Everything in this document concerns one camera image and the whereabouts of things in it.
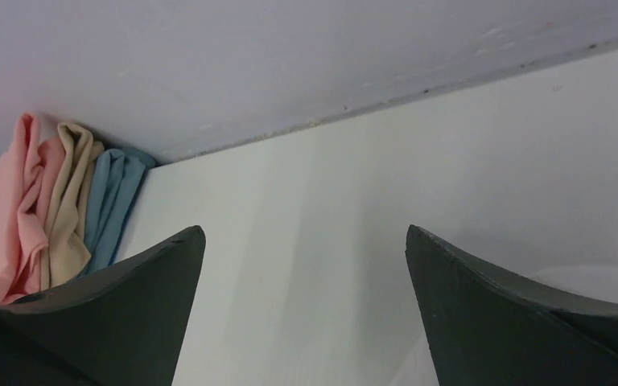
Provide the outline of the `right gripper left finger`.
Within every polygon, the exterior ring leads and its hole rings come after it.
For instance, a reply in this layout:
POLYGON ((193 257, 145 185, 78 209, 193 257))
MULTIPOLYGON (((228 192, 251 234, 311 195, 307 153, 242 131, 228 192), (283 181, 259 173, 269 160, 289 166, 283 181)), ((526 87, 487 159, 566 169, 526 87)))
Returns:
POLYGON ((87 276, 0 305, 0 385, 169 385, 203 265, 192 226, 87 276))

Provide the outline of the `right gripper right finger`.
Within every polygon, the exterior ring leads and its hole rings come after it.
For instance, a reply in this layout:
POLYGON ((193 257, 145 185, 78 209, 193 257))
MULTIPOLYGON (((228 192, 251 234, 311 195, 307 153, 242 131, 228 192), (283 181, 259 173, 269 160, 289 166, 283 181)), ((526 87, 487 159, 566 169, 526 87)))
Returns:
POLYGON ((406 263, 441 385, 618 385, 618 303, 530 280, 416 225, 406 263))

